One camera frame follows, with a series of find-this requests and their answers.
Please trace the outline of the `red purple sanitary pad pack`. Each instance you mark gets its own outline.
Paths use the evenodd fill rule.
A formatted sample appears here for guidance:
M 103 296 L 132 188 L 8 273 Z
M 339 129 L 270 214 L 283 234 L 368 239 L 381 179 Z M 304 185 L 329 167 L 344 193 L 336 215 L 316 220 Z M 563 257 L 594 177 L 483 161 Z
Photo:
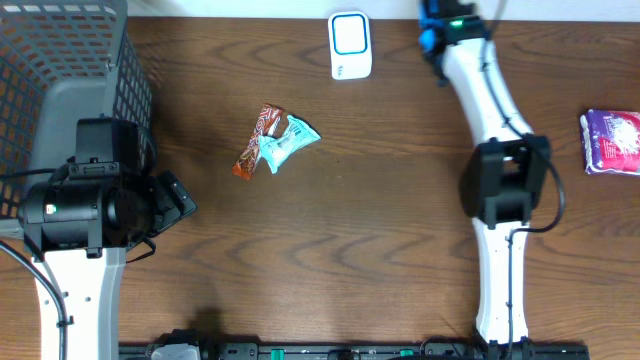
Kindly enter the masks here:
M 587 174 L 639 175 L 639 113 L 590 109 L 580 117 Z

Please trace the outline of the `red Top chocolate bar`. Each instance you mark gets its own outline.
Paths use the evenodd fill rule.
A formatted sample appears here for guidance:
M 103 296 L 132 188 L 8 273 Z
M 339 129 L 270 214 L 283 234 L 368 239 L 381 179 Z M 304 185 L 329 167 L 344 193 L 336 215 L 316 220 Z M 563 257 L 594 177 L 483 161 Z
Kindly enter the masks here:
M 261 159 L 259 140 L 262 136 L 272 136 L 275 133 L 283 113 L 284 110 L 278 106 L 262 106 L 249 143 L 232 167 L 235 176 L 245 180 L 251 179 Z

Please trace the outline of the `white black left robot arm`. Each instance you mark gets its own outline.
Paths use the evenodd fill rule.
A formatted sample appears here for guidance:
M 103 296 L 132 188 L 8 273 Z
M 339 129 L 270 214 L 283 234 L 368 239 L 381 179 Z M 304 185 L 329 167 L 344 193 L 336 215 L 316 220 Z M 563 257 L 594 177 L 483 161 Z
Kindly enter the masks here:
M 36 278 L 44 359 L 116 359 L 128 251 L 194 213 L 176 176 L 151 173 L 148 129 L 113 118 L 82 119 L 75 153 L 32 185 L 18 210 Z

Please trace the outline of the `teal green wipes pack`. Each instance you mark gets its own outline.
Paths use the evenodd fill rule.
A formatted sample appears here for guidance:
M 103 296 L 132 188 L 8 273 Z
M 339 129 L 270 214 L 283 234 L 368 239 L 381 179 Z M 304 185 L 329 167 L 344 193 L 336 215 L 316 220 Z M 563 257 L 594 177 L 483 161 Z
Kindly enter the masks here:
M 306 121 L 293 115 L 287 116 L 288 126 L 279 138 L 259 137 L 261 157 L 264 158 L 272 174 L 297 150 L 321 139 L 320 134 Z

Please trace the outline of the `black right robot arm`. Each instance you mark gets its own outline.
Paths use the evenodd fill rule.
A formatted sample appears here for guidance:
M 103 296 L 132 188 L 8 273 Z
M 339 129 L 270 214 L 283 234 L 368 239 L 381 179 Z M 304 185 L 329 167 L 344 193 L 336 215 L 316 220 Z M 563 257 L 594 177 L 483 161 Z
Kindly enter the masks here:
M 524 264 L 531 217 L 550 160 L 550 144 L 520 114 L 497 59 L 493 28 L 471 3 L 423 0 L 419 44 L 439 80 L 453 87 L 474 151 L 459 183 L 478 242 L 477 334 L 489 354 L 520 354 L 529 331 Z

